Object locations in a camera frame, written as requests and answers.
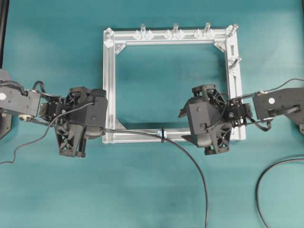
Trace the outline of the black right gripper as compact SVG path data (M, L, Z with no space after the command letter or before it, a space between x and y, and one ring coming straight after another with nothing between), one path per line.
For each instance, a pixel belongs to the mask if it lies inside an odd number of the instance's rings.
M207 84L192 89L194 96L180 110L179 118L187 116L190 135L182 138L198 148L204 148L206 155L229 151L231 123L223 120L227 103L218 92L217 86Z

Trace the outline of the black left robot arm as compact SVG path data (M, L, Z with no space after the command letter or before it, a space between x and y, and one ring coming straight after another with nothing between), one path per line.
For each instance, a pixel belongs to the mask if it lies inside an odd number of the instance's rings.
M59 154L84 158L86 141L105 134L108 101L103 89L73 87L67 96L47 94L44 83L36 81L25 89L0 71L0 136L11 131L12 118L53 127Z

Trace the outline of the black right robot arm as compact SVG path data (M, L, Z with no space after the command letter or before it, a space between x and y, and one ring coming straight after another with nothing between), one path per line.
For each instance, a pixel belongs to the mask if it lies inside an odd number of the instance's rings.
M246 126L250 121L260 130L271 129L274 117L284 115L304 131L304 89L285 88L261 91L231 99L224 99L215 84L192 89L193 97L180 110L179 117L186 116L190 134L182 138L206 155L229 150L232 130Z

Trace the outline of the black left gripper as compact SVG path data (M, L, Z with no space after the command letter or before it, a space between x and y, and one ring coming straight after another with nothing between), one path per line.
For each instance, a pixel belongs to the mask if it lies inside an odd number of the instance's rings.
M70 113L55 125L60 155L84 158L86 141L105 134L107 98L92 96L91 90L71 88L63 101L64 110Z

